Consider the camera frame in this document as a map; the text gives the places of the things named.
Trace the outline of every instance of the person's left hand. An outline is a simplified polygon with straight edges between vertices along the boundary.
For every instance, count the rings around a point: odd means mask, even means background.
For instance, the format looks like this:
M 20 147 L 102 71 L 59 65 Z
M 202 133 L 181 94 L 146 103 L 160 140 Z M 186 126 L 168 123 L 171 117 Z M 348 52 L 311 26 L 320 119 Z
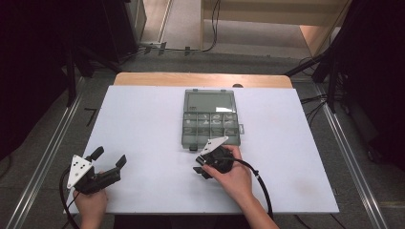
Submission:
M 107 193 L 104 189 L 94 194 L 77 196 L 75 205 L 81 215 L 81 229 L 93 229 L 100 226 L 107 208 L 107 201 Z

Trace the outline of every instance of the white tabletop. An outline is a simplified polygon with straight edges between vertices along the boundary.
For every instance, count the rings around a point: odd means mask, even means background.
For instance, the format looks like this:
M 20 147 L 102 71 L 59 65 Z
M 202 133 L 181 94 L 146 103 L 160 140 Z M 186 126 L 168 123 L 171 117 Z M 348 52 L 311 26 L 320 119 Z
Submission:
M 181 146 L 184 92 L 192 87 L 110 86 L 84 155 L 98 146 L 97 171 L 127 163 L 107 188 L 112 214 L 240 213 L 214 179 L 193 170 L 197 153 Z M 294 89 L 232 88 L 245 161 L 259 170 L 274 213 L 336 213 L 338 207 Z M 253 192 L 266 208 L 263 191 Z M 71 212 L 77 213 L 75 206 Z

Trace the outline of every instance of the white bracket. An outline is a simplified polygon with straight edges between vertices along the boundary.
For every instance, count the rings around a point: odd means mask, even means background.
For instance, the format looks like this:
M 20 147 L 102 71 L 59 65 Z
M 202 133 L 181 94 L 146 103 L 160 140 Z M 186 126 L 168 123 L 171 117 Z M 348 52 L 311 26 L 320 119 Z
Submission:
M 74 187 L 78 181 L 93 167 L 92 162 L 74 155 L 71 165 L 71 173 L 68 179 L 68 189 Z
M 203 147 L 201 155 L 206 155 L 211 153 L 213 150 L 217 149 L 220 145 L 226 142 L 229 139 L 229 136 L 221 136 L 217 138 L 208 139 L 208 142 Z

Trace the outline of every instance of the hand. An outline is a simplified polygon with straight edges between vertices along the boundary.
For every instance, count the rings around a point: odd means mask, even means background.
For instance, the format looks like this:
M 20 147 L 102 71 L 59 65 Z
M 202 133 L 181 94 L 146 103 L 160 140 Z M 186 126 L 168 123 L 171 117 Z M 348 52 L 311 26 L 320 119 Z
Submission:
M 81 215 L 81 229 L 93 229 L 100 226 L 107 208 L 107 201 L 107 193 L 104 189 L 94 194 L 77 196 L 75 205 Z
M 223 147 L 229 150 L 235 158 L 242 159 L 238 146 L 225 145 Z M 206 164 L 203 165 L 202 168 L 220 182 L 224 190 L 237 203 L 243 202 L 246 198 L 254 198 L 252 193 L 251 173 L 249 168 L 245 167 L 243 164 L 234 161 L 232 169 L 226 174 L 222 174 Z

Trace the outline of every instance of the gray carpet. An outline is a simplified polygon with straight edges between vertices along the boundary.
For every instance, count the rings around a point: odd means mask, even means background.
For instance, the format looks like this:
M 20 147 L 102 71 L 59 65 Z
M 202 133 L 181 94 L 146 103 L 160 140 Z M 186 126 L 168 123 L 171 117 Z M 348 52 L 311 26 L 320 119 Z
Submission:
M 125 72 L 182 72 L 182 73 L 250 73 L 282 74 L 298 65 L 300 60 L 270 58 L 267 56 L 247 56 L 233 54 L 212 54 L 195 52 L 184 56 L 183 52 L 168 52 L 158 55 L 152 51 L 132 57 L 121 68 Z M 75 116 L 60 144 L 45 180 L 34 199 L 22 228 L 62 228 L 66 216 L 62 214 L 62 205 L 57 187 L 61 173 L 69 165 L 72 155 L 83 154 L 87 140 L 92 132 L 95 119 L 88 126 L 92 112 L 86 108 L 99 109 L 109 85 L 114 83 L 115 74 L 110 70 L 97 69 L 93 78 L 85 79 L 85 87 L 79 101 Z M 292 78 L 293 87 L 301 98 L 315 96 L 314 85 L 304 74 Z M 18 203 L 22 191 L 28 185 L 32 174 L 42 155 L 46 151 L 59 119 L 66 111 L 67 94 L 61 95 L 37 123 L 24 144 L 11 155 L 11 168 L 0 178 L 0 228 L 5 228 Z M 313 102 L 304 106 L 310 111 L 318 105 Z M 405 210 L 404 172 L 390 164 L 375 164 L 367 158 L 367 150 L 349 116 L 336 106 L 339 120 L 356 153 L 363 172 L 370 183 L 390 228 L 401 228 Z M 311 125 L 312 134 L 323 160 L 330 185 L 335 189 L 340 213 L 336 218 L 346 228 L 373 228 L 362 200 L 352 181 L 348 167 L 326 116 L 321 111 Z M 0 174 L 5 170 L 8 158 L 0 162 Z M 392 206 L 393 202 L 402 201 L 402 208 Z M 342 228 L 330 215 L 300 216 L 310 228 Z M 291 215 L 276 215 L 276 222 L 281 228 L 304 228 Z M 114 217 L 107 216 L 102 228 L 112 228 Z

